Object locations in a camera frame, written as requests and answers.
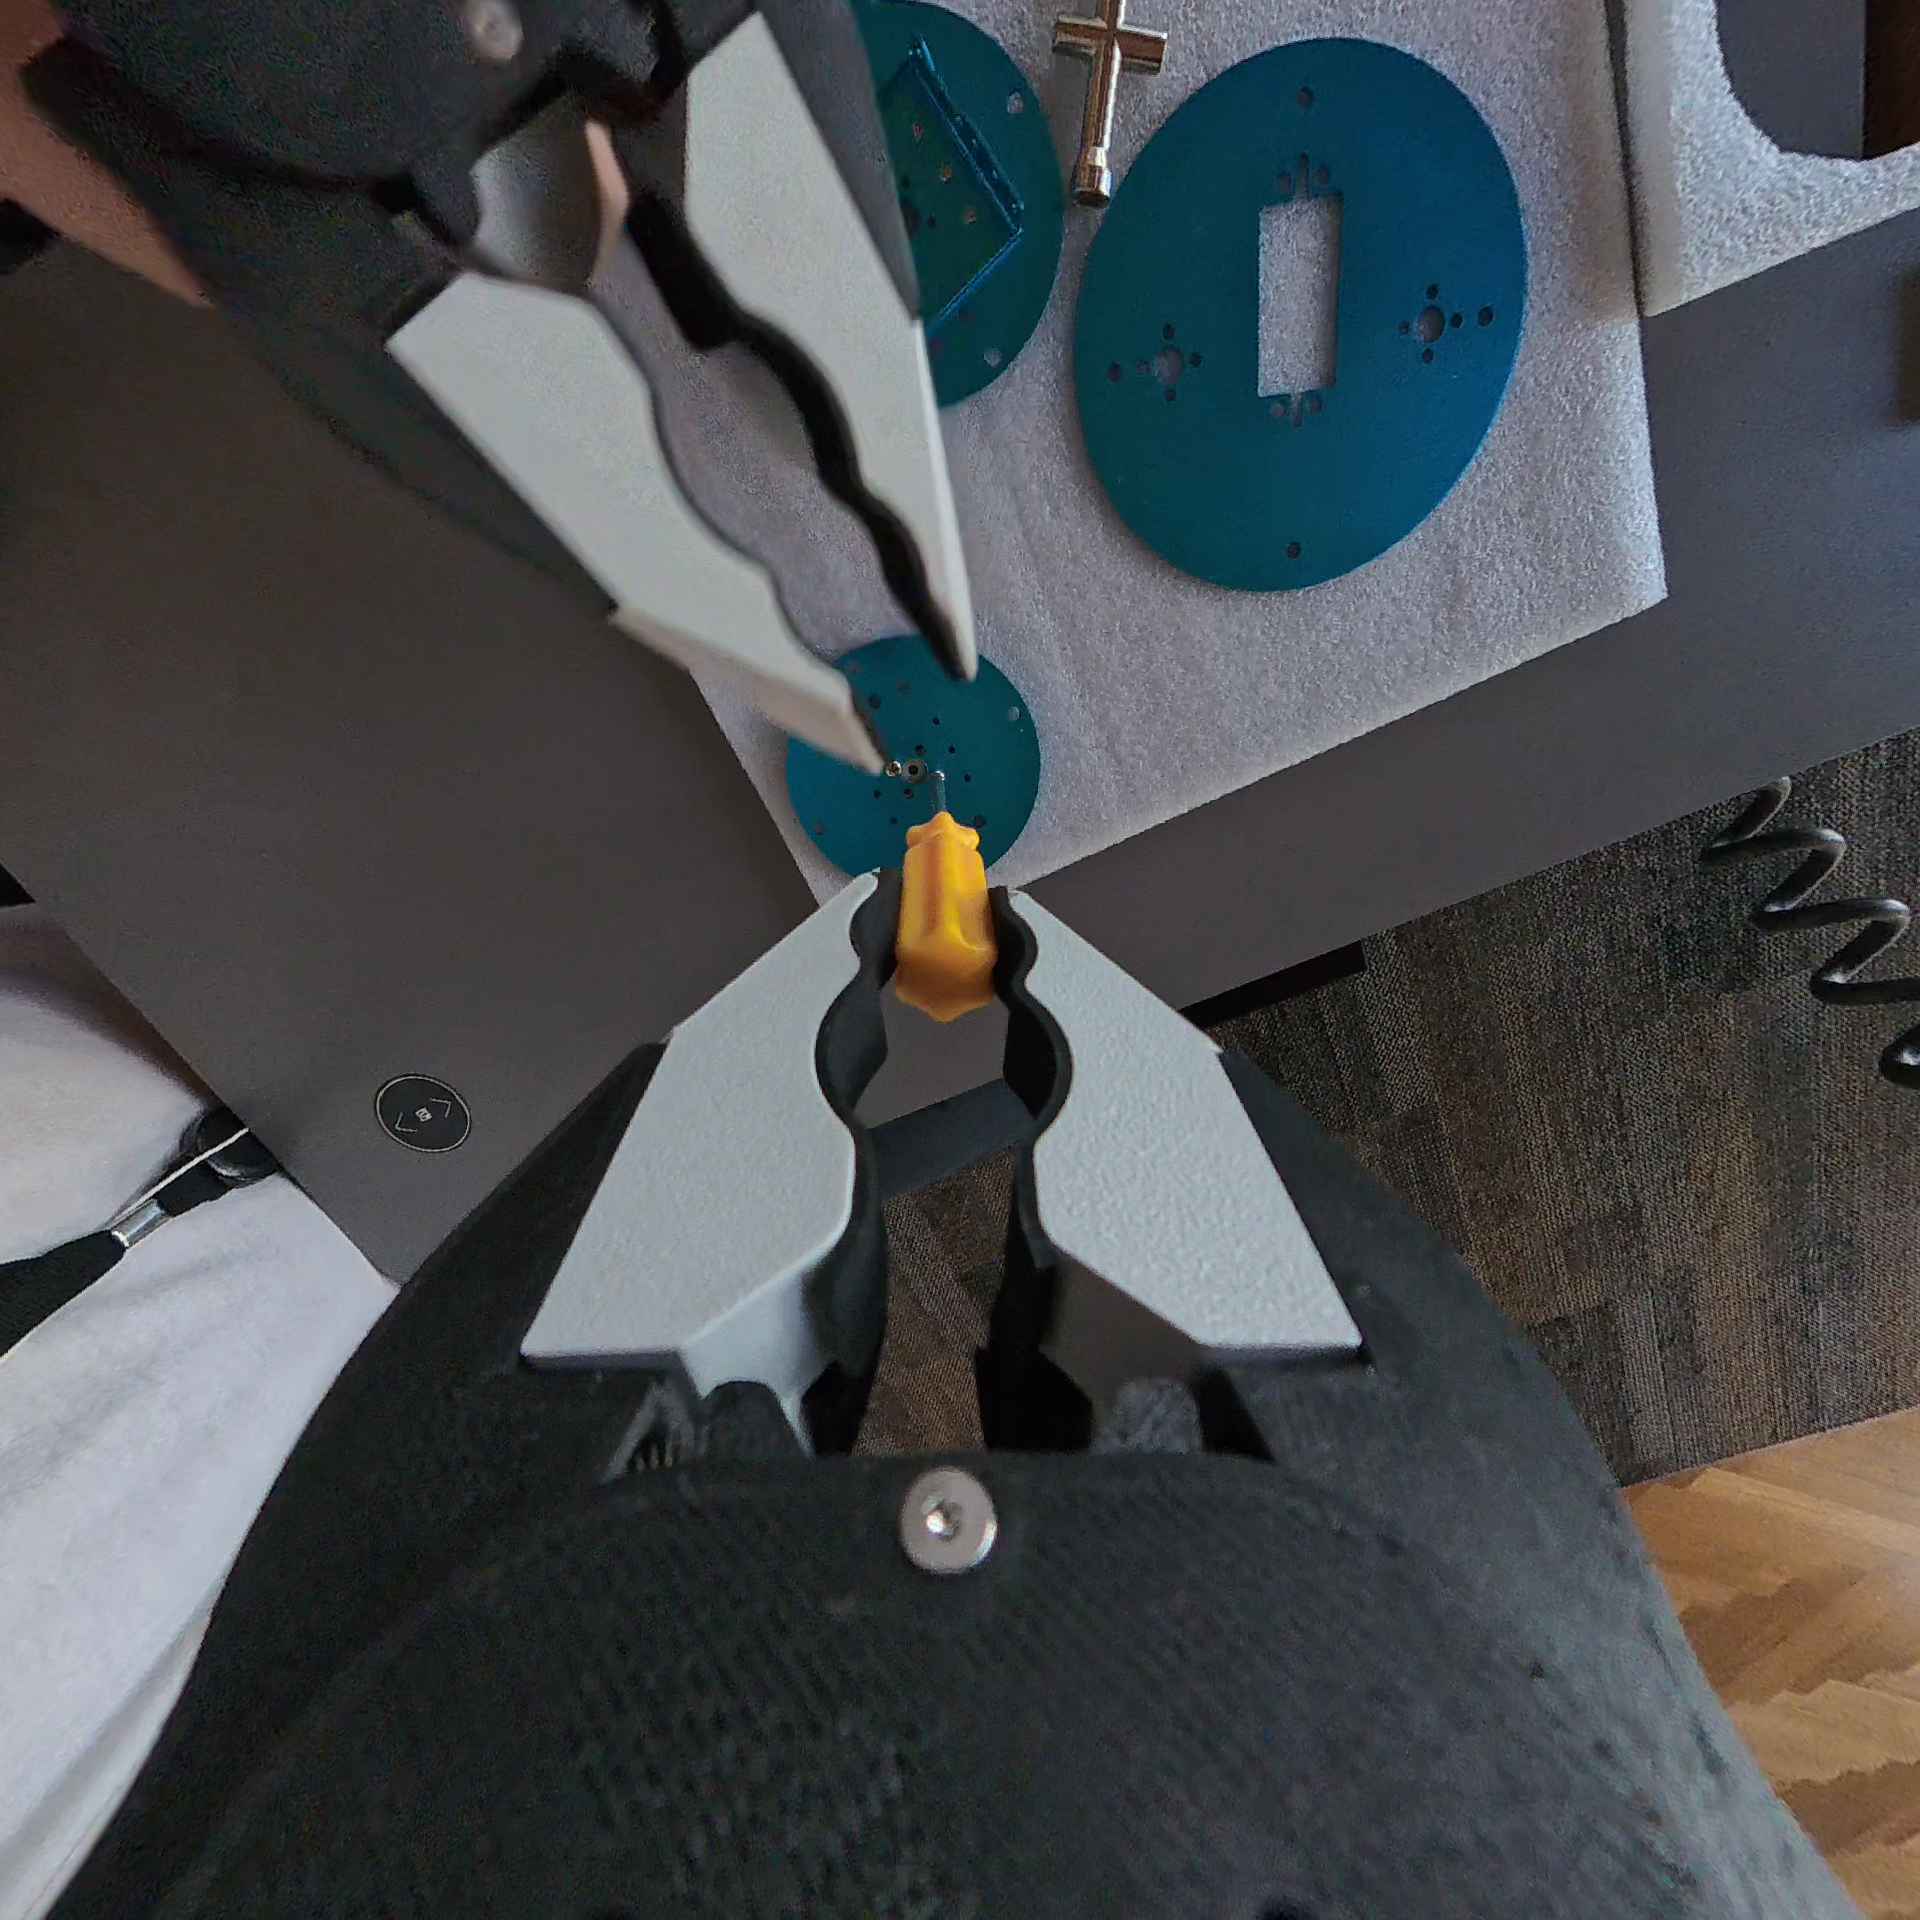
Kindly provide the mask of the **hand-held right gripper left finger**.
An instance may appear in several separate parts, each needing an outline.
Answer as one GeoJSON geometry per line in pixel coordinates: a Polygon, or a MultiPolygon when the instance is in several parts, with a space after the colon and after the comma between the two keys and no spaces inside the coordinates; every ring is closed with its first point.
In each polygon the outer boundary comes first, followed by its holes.
{"type": "Polygon", "coordinates": [[[899,880],[853,880],[684,1018],[522,1341],[857,1416],[885,1327],[874,1141],[899,880]]]}

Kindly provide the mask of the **yellow handled screwdriver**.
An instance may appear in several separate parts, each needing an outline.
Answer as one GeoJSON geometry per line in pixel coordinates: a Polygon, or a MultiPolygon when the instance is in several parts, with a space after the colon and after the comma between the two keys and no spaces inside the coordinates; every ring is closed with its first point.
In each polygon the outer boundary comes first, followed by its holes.
{"type": "Polygon", "coordinates": [[[940,766],[928,805],[906,833],[893,986],[902,1005],[952,1024],[994,999],[998,945],[978,831],[949,810],[940,766]]]}

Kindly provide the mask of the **grey desk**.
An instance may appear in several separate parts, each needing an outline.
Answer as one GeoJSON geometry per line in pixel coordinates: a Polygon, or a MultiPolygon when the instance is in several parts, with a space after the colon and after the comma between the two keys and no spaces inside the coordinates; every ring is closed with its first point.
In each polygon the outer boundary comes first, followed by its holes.
{"type": "MultiPolygon", "coordinates": [[[[1641,314],[1606,33],[1664,596],[1065,868],[990,866],[1178,1005],[1915,722],[1915,212],[1641,314]]],[[[4,4],[9,71],[62,133],[62,4],[4,4]]],[[[806,649],[848,681],[918,634],[777,375],[674,322],[610,124],[544,112],[478,185],[806,649]]],[[[376,469],[202,293],[4,201],[4,868],[402,1277],[843,872],[748,774],[748,735],[784,754],[749,694],[376,469]],[[405,1071],[464,1096],[464,1145],[379,1129],[405,1071]]]]}

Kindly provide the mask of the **white foam sheet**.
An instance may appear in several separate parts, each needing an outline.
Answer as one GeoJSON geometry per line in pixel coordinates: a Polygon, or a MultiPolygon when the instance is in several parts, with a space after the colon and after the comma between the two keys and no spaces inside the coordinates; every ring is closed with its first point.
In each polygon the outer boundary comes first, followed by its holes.
{"type": "MultiPolygon", "coordinates": [[[[1062,169],[1062,254],[1012,365],[942,408],[981,656],[1041,734],[1041,793],[998,877],[1029,882],[1664,596],[1617,76],[1602,4],[1128,4],[1169,36],[1122,76],[1114,197],[1210,79],[1284,41],[1395,46],[1476,104],[1520,192],[1528,311],[1504,401],[1442,503],[1329,583],[1245,592],[1158,558],[1097,481],[1072,322],[1106,209],[1075,207],[1088,65],[1052,52],[1094,4],[934,4],[994,36],[1062,169]]],[[[1260,369],[1333,376],[1334,202],[1261,222],[1260,369]]]]}

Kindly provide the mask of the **round black desk grommet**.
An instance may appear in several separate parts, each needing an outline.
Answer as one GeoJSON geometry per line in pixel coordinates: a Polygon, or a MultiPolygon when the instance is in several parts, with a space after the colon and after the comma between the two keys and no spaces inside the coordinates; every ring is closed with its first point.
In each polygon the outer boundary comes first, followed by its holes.
{"type": "Polygon", "coordinates": [[[457,1150],[474,1127],[464,1096],[420,1071],[395,1074],[378,1088],[376,1119],[392,1141],[424,1154],[457,1150]]]}

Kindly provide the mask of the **large blue round plate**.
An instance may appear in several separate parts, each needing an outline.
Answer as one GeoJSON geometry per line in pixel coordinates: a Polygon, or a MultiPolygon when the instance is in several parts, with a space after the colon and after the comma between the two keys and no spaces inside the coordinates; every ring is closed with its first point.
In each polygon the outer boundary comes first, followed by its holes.
{"type": "Polygon", "coordinates": [[[1411,535],[1480,455],[1518,360],[1520,192],[1476,104],[1373,38],[1293,38],[1202,84],[1100,222],[1072,322],[1094,479],[1210,583],[1329,583],[1411,535]],[[1261,222],[1334,202],[1333,376],[1260,369],[1261,222]]]}

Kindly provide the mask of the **person's left hand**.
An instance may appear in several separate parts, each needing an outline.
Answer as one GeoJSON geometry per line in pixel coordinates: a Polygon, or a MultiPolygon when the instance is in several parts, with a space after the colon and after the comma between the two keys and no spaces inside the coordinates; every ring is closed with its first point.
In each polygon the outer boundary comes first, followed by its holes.
{"type": "Polygon", "coordinates": [[[16,71],[3,79],[3,188],[4,201],[26,207],[57,237],[178,298],[205,303],[149,214],[93,157],[41,119],[16,71]]]}

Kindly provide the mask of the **blue disc with bracket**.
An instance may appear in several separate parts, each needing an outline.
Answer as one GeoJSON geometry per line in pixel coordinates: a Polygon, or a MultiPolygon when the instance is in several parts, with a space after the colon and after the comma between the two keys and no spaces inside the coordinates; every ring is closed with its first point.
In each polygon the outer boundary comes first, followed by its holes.
{"type": "Polygon", "coordinates": [[[1043,320],[1065,239],[1062,169],[1006,47],[934,4],[854,1],[918,277],[932,391],[981,393],[1043,320]]]}

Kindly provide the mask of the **small blue round plate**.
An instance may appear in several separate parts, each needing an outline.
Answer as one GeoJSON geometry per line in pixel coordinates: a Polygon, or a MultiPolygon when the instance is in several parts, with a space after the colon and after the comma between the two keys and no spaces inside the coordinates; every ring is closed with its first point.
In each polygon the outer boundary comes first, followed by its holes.
{"type": "Polygon", "coordinates": [[[838,664],[881,737],[882,773],[792,737],[784,783],[806,841],[848,876],[899,868],[940,783],[982,863],[1001,862],[1041,793],[1041,734],[1020,687],[986,656],[972,681],[949,679],[914,633],[860,645],[838,664]]]}

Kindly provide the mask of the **white foam frame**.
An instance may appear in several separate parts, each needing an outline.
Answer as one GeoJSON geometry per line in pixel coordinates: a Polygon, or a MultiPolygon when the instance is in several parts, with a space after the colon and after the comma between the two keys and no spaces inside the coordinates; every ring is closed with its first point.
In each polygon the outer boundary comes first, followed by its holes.
{"type": "Polygon", "coordinates": [[[1622,141],[1638,311],[1753,278],[1917,207],[1917,154],[1778,145],[1740,104],[1709,1],[1622,1],[1622,141]]]}

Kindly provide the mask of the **white shirt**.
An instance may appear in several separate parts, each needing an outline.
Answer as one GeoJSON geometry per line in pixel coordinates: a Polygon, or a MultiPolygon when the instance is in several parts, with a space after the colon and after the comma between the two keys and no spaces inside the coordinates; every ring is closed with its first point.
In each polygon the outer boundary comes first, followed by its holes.
{"type": "MultiPolygon", "coordinates": [[[[4,908],[4,1264],[76,1253],[216,1096],[4,908]]],[[[123,1253],[4,1353],[3,1889],[41,1916],[174,1706],[230,1560],[393,1285],[284,1175],[123,1253]]]]}

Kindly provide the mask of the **metal cross wrench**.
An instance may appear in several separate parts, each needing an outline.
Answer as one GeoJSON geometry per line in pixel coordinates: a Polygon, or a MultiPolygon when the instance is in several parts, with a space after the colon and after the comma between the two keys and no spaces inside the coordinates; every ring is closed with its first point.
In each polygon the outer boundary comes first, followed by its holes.
{"type": "Polygon", "coordinates": [[[1094,1],[1091,15],[1056,15],[1052,52],[1088,65],[1088,89],[1072,162],[1072,198],[1083,207],[1114,201],[1114,117],[1121,78],[1128,71],[1158,76],[1169,36],[1139,28],[1124,1],[1094,1]]]}

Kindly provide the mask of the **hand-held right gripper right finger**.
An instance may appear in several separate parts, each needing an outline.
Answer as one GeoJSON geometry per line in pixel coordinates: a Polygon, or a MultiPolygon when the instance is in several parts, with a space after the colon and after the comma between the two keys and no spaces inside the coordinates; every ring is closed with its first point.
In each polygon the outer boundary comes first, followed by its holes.
{"type": "Polygon", "coordinates": [[[1230,1064],[1065,920],[996,890],[1001,1074],[1032,1129],[996,1302],[996,1391],[1112,1416],[1139,1382],[1352,1361],[1354,1311],[1230,1064]]]}

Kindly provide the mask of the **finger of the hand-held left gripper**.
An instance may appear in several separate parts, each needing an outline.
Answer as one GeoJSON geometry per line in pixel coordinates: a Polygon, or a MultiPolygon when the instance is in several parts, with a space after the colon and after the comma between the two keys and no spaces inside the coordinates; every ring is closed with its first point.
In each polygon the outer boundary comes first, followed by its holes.
{"type": "Polygon", "coordinates": [[[970,565],[866,46],[851,4],[673,4],[680,212],[816,470],[956,681],[976,677],[970,565]]]}
{"type": "Polygon", "coordinates": [[[692,508],[649,384],[594,303],[460,271],[392,333],[389,357],[592,576],[625,633],[737,682],[821,751],[881,756],[848,681],[793,630],[770,572],[692,508]]]}

